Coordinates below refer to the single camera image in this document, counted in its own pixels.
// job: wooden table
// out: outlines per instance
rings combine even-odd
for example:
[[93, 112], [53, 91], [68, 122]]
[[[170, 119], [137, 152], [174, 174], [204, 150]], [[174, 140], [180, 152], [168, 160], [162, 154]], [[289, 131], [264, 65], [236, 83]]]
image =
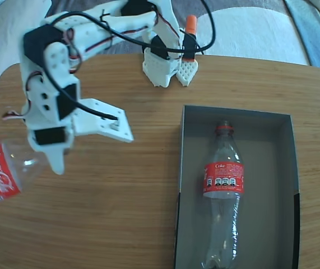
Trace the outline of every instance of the wooden table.
[[[293, 116], [300, 189], [300, 268], [320, 268], [320, 69], [198, 57], [190, 87], [154, 88], [142, 56], [98, 56], [82, 66], [82, 96], [126, 110], [135, 142], [79, 137], [66, 174], [50, 169], [0, 205], [0, 268], [172, 268], [183, 104]], [[0, 79], [0, 116], [24, 102], [18, 66]], [[25, 136], [2, 122], [0, 138]]]

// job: cardboard box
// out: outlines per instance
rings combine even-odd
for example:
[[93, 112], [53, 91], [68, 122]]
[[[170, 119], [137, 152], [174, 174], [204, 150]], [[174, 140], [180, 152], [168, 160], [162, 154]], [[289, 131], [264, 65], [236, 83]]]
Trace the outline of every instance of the cardboard box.
[[298, 268], [299, 177], [290, 115], [186, 105], [182, 119], [175, 269], [205, 261], [211, 208], [203, 169], [216, 123], [226, 119], [244, 162], [238, 219], [238, 266]]

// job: black cable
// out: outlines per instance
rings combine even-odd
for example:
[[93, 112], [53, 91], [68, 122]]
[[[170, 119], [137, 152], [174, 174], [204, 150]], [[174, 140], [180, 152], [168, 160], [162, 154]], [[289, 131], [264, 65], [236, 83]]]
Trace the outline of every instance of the black cable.
[[151, 48], [151, 49], [157, 49], [157, 50], [164, 50], [166, 52], [172, 52], [172, 53], [197, 53], [197, 52], [204, 52], [205, 50], [208, 50], [210, 47], [213, 46], [213, 44], [215, 43], [216, 40], [216, 29], [215, 29], [215, 22], [214, 22], [214, 18], [212, 16], [211, 10], [208, 7], [207, 3], [205, 2], [205, 0], [200, 0], [201, 3], [203, 4], [203, 6], [205, 7], [205, 10], [210, 18], [210, 23], [211, 23], [211, 27], [212, 27], [212, 39], [211, 41], [204, 47], [199, 47], [197, 49], [174, 49], [174, 48], [164, 48], [164, 47], [158, 47], [158, 46], [154, 46], [151, 45], [149, 43], [146, 42], [142, 42], [139, 40], [136, 40], [134, 38], [129, 38], [126, 35], [123, 35], [115, 30], [113, 30], [111, 27], [107, 26], [106, 24], [104, 24], [103, 22], [97, 20], [96, 18], [90, 16], [89, 14], [86, 14], [84, 12], [80, 12], [80, 11], [72, 11], [69, 13], [65, 13], [59, 17], [57, 17], [50, 25], [54, 26], [56, 23], [58, 23], [59, 21], [68, 18], [68, 17], [72, 17], [72, 16], [80, 16], [80, 17], [84, 17], [86, 19], [88, 19], [89, 21], [95, 23], [96, 25], [100, 26], [101, 28], [105, 29], [106, 31], [108, 31], [109, 33], [123, 39], [126, 40], [128, 42], [134, 43], [136, 45], [139, 46], [143, 46], [144, 48]]
[[182, 32], [182, 33], [184, 33], [186, 36], [189, 36], [190, 38], [192, 38], [193, 39], [193, 41], [196, 43], [196, 46], [198, 47], [198, 48], [200, 48], [201, 46], [199, 45], [199, 43], [197, 42], [197, 39], [193, 36], [193, 35], [191, 35], [191, 34], [189, 34], [189, 33], [187, 33], [187, 32], [185, 32], [184, 30], [182, 30], [182, 29], [180, 29], [180, 32]]
[[[203, 52], [207, 49], [209, 49], [210, 47], [213, 46], [215, 40], [216, 40], [216, 29], [215, 29], [215, 22], [214, 22], [214, 18], [212, 16], [211, 10], [208, 7], [207, 3], [205, 2], [205, 0], [200, 0], [201, 3], [203, 4], [203, 6], [205, 7], [205, 10], [210, 18], [210, 23], [211, 23], [211, 27], [212, 27], [212, 39], [211, 41], [204, 47], [200, 47], [196, 41], [196, 44], [199, 48], [197, 49], [174, 49], [174, 48], [164, 48], [164, 47], [158, 47], [158, 46], [154, 46], [151, 45], [149, 43], [146, 42], [142, 42], [133, 38], [129, 38], [126, 35], [123, 35], [115, 30], [113, 30], [107, 23], [101, 22], [99, 20], [97, 20], [96, 18], [90, 16], [89, 14], [86, 14], [84, 12], [80, 12], [80, 11], [73, 11], [73, 12], [69, 12], [69, 13], [65, 13], [59, 17], [57, 17], [50, 25], [54, 26], [56, 23], [58, 23], [59, 21], [68, 18], [68, 17], [72, 17], [72, 16], [80, 16], [80, 17], [84, 17], [86, 19], [88, 19], [89, 21], [95, 23], [96, 25], [100, 26], [101, 28], [105, 29], [106, 31], [108, 31], [109, 33], [123, 39], [126, 40], [128, 42], [143, 46], [144, 48], [151, 48], [151, 49], [158, 49], [158, 50], [164, 50], [166, 52], [172, 52], [172, 53], [197, 53], [197, 52]], [[109, 114], [105, 114], [96, 110], [93, 110], [87, 106], [84, 106], [82, 104], [80, 104], [78, 101], [76, 101], [75, 99], [73, 99], [66, 91], [64, 91], [54, 80], [54, 78], [51, 76], [51, 74], [49, 73], [48, 69], [46, 66], [44, 66], [44, 73], [45, 75], [48, 77], [49, 81], [53, 84], [53, 86], [59, 91], [61, 92], [70, 102], [72, 102], [74, 104], [75, 107], [88, 112], [92, 115], [98, 116], [98, 117], [102, 117], [102, 118], [107, 118], [110, 120], [118, 120], [117, 117], [113, 116], [113, 115], [109, 115]]]
[[49, 70], [46, 66], [44, 66], [43, 68], [45, 75], [48, 77], [49, 81], [51, 82], [51, 84], [59, 91], [61, 92], [63, 95], [65, 95], [65, 97], [67, 99], [69, 99], [70, 102], [73, 103], [73, 105], [85, 112], [88, 112], [92, 115], [98, 116], [98, 117], [102, 117], [105, 119], [110, 119], [110, 120], [118, 120], [117, 117], [113, 116], [113, 115], [109, 115], [109, 114], [105, 114], [96, 110], [93, 110], [87, 106], [84, 106], [82, 104], [80, 104], [78, 101], [76, 101], [75, 99], [73, 99], [64, 89], [62, 89], [57, 82], [55, 81], [55, 79], [52, 77], [52, 75], [49, 73]]

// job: orange cap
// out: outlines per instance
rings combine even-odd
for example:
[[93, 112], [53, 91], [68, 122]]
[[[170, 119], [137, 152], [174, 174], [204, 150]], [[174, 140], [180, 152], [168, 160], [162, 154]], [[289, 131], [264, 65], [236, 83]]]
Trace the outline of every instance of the orange cap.
[[189, 34], [196, 35], [197, 31], [197, 17], [195, 15], [187, 16], [186, 32]]

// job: clear plastic bottle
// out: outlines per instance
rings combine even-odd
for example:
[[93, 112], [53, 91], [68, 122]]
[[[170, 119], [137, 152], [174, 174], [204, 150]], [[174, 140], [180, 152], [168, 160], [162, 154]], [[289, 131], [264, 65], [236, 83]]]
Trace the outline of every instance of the clear plastic bottle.
[[211, 199], [212, 224], [210, 245], [202, 263], [204, 269], [235, 268], [244, 166], [233, 132], [228, 121], [218, 124], [216, 145], [205, 167], [203, 196]]
[[41, 152], [34, 152], [26, 140], [0, 143], [0, 202], [23, 191], [47, 164]]

